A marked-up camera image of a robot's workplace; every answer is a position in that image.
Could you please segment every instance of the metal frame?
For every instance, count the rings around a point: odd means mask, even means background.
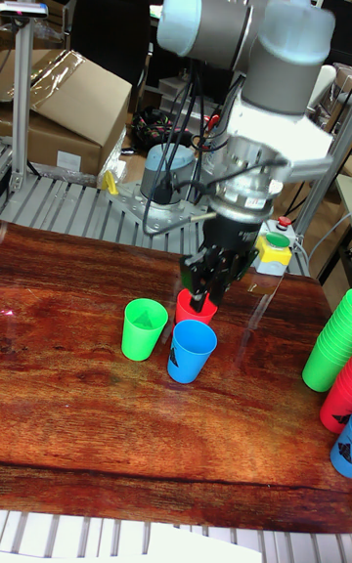
[[[18,0],[33,3],[35,0]],[[21,28],[16,37],[15,97],[13,122],[13,172],[10,190],[16,192],[25,182],[29,123],[29,90],[33,48],[33,19]]]
[[[296,234],[303,238],[315,213],[327,193],[332,181],[338,173],[339,168],[346,156],[347,150],[352,142],[352,108],[349,109],[347,116],[338,132],[338,135],[330,148],[333,162],[328,172],[313,185],[311,192],[299,212],[294,230]]]

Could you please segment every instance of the black office chair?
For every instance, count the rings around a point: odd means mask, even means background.
[[[150,0],[77,0],[70,48],[139,88],[150,33]]]

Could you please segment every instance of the stack of green cups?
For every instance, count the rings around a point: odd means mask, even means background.
[[[352,356],[352,289],[342,298],[323,328],[302,372],[306,385],[328,391]]]

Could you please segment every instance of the red cup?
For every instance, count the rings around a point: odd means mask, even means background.
[[[352,360],[351,359],[349,359],[345,363],[339,375],[341,375],[341,379],[345,383],[351,386],[351,391],[352,391]]]
[[[340,390],[352,400],[352,379],[346,378],[341,372],[337,375],[335,382]]]
[[[175,314],[175,324],[183,320],[198,320],[199,322],[204,322],[208,325],[217,312],[217,307],[209,300],[209,294],[206,294],[204,304],[201,311],[197,313],[193,307],[191,307],[192,296],[187,289],[182,289],[177,296],[176,302],[176,314]]]
[[[343,390],[340,383],[335,382],[320,410],[322,423],[331,433],[339,435],[347,424],[351,413],[352,396]]]

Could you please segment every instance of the plastic wrap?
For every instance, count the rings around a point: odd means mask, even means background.
[[[105,164],[103,165],[101,171],[98,174],[97,187],[99,189],[102,188],[104,176],[108,171],[112,175],[114,183],[116,185],[118,183],[122,183],[123,179],[125,178],[127,173],[127,166],[124,161],[120,160],[122,144],[125,137],[126,137],[126,128],[123,129],[108,159],[106,160]]]
[[[42,76],[30,88],[30,108],[37,111],[75,70],[84,64],[84,57],[70,51],[61,53],[58,59],[44,71]]]
[[[48,179],[76,183],[77,185],[85,185],[91,188],[97,187],[97,177],[93,174],[83,174],[82,172],[67,170],[59,166],[44,165],[43,163],[32,163],[32,165],[40,176]]]

